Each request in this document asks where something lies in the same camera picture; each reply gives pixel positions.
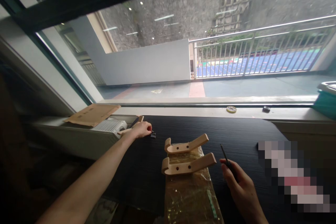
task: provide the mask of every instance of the black screwdriver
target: black screwdriver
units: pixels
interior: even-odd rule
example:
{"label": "black screwdriver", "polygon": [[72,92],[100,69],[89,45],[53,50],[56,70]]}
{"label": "black screwdriver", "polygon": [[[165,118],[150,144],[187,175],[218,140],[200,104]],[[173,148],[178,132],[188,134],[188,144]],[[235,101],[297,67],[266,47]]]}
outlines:
{"label": "black screwdriver", "polygon": [[223,151],[223,154],[224,154],[224,157],[225,157],[225,160],[226,160],[225,165],[230,169],[230,171],[232,172],[232,174],[233,174],[235,180],[238,182],[236,171],[235,171],[234,168],[232,167],[231,162],[230,162],[230,161],[228,160],[228,158],[226,157],[225,152],[224,152],[224,149],[223,149],[223,146],[220,145],[220,147],[222,148],[222,151]]}

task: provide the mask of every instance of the tape roll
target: tape roll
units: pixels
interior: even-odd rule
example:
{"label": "tape roll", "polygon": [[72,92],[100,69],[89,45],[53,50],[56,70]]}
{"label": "tape roll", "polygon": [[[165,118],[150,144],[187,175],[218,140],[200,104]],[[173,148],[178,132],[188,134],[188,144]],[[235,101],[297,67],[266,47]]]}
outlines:
{"label": "tape roll", "polygon": [[233,106],[227,106],[226,107],[226,111],[231,113],[231,114],[234,114],[237,112],[237,108],[236,107],[233,107]]}

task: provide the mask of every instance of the plastic wrap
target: plastic wrap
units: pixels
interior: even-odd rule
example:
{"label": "plastic wrap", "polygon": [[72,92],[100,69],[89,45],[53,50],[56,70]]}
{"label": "plastic wrap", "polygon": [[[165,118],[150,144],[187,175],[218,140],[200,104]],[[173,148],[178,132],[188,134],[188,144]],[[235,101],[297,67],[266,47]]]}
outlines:
{"label": "plastic wrap", "polygon": [[[201,146],[186,153],[168,154],[170,164],[191,162],[202,156]],[[208,168],[166,176],[164,205],[166,224],[224,223]]]}

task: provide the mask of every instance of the balcony floor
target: balcony floor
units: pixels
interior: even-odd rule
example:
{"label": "balcony floor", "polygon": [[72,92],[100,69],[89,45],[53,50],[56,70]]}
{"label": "balcony floor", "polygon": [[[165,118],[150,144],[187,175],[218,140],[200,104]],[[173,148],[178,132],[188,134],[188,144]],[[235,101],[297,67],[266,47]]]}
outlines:
{"label": "balcony floor", "polygon": [[191,83],[97,87],[104,99],[162,99],[188,97],[248,97],[317,95],[317,85],[335,76],[297,75],[252,79],[212,79]]}

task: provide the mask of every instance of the windowsill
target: windowsill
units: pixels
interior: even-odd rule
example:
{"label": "windowsill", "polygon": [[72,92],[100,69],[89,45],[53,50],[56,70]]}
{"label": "windowsill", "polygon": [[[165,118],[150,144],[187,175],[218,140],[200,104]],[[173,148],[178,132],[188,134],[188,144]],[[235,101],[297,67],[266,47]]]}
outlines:
{"label": "windowsill", "polygon": [[262,108],[237,108],[230,114],[226,108],[196,108],[196,107],[121,107],[115,113],[118,115],[150,115],[150,116],[188,116],[188,117],[223,117],[223,118],[259,118],[265,120],[283,121],[327,121],[327,118],[312,108],[271,108],[269,113]]}
{"label": "windowsill", "polygon": [[313,104],[317,95],[295,96],[247,96],[247,97],[185,97],[185,98],[133,98],[133,99],[105,99],[99,103],[118,105],[184,105],[184,104]]}

